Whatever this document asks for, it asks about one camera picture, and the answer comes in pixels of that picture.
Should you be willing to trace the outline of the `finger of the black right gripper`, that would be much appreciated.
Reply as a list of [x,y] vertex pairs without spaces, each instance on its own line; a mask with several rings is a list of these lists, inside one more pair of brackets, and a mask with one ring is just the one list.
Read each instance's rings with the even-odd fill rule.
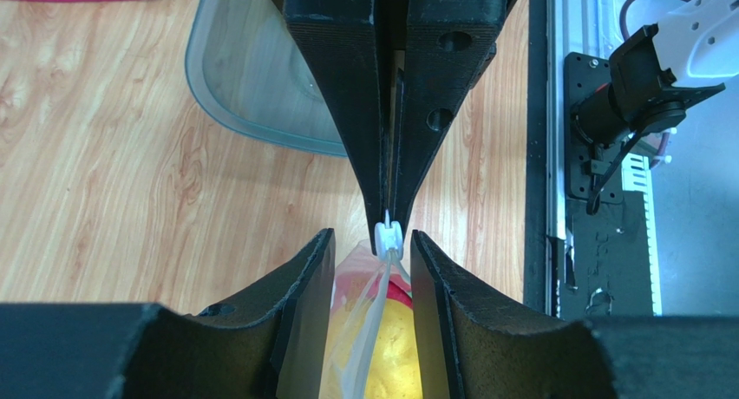
[[386,84],[378,0],[284,0],[283,15],[330,110],[372,235],[386,208]]
[[392,219],[409,229],[415,197],[470,89],[496,54],[517,0],[409,0]]

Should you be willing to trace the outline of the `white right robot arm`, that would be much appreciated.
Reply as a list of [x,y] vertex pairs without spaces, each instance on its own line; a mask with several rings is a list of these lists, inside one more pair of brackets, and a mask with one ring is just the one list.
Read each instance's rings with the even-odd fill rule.
[[[282,0],[361,188],[372,249],[402,253],[422,182],[516,0]],[[737,76],[738,0],[685,0],[627,36],[578,102],[581,138],[675,127]]]

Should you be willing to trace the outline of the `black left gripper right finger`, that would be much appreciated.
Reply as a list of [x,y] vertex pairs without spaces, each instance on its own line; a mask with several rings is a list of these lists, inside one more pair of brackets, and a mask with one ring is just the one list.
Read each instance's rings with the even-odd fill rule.
[[410,240],[415,338],[427,398],[735,398],[734,317],[588,317],[535,311]]

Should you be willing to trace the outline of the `red dragon fruit toy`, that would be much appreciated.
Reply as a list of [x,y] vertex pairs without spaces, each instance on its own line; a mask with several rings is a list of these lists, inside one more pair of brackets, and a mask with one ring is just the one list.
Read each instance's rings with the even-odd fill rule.
[[[386,264],[374,259],[351,263],[344,261],[335,270],[330,310],[337,312],[347,304],[361,299],[374,299],[379,292]],[[386,297],[413,309],[410,282],[395,267],[390,268]]]

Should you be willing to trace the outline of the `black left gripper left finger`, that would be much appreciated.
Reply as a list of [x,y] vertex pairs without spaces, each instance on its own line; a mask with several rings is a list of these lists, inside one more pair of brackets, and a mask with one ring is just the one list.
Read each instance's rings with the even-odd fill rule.
[[3,304],[4,398],[316,398],[335,270],[323,229],[197,315],[157,303]]

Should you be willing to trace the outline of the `clear polka-dot zip bag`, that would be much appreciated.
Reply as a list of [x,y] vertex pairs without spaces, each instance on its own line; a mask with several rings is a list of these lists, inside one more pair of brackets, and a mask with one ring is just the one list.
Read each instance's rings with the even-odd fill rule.
[[368,308],[363,318],[358,334],[354,338],[350,349],[350,357],[345,366],[336,367],[337,379],[341,396],[339,398],[366,398],[364,396],[369,369],[383,318],[390,268],[395,266],[401,274],[410,282],[410,275],[402,265],[402,228],[400,224],[386,215],[376,223],[374,227],[374,238],[370,241],[359,243],[350,255],[344,260],[351,263],[374,259],[386,264],[385,271],[379,284],[379,292],[374,299],[357,300],[352,307],[347,324],[343,327],[348,329],[350,324],[357,324],[360,318],[360,309]]

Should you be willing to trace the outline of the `yellow potato toy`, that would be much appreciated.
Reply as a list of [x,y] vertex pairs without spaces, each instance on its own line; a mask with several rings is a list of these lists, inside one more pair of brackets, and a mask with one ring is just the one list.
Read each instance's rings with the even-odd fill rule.
[[[322,398],[341,396],[336,367],[342,368],[350,357],[354,338],[368,308],[360,309],[357,324],[347,324],[354,302],[338,308],[330,318],[324,371],[320,388]],[[385,303],[364,396],[366,398],[422,398],[422,383],[415,340],[413,311],[405,304],[389,299]]]

